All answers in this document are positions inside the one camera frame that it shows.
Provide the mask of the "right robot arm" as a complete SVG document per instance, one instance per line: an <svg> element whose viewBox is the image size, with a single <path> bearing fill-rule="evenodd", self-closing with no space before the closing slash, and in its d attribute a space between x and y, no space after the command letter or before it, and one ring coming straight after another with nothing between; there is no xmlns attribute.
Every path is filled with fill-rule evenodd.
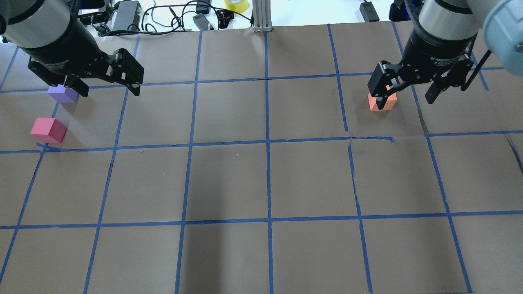
<svg viewBox="0 0 523 294"><path fill-rule="evenodd" d="M413 30L398 64L380 61L368 82L379 110L405 88L430 83L431 104L443 91L465 91L491 54L513 75L522 75L521 0L395 0L392 22L411 21Z"/></svg>

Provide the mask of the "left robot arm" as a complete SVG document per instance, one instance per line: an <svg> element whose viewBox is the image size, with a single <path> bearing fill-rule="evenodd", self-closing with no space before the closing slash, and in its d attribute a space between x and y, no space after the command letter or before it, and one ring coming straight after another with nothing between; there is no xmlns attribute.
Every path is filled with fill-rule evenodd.
<svg viewBox="0 0 523 294"><path fill-rule="evenodd" d="M140 95L144 67L124 48L109 55L78 19L81 2L2 0L1 34L30 57L28 69L48 86L62 85L87 97L84 79L125 86Z"/></svg>

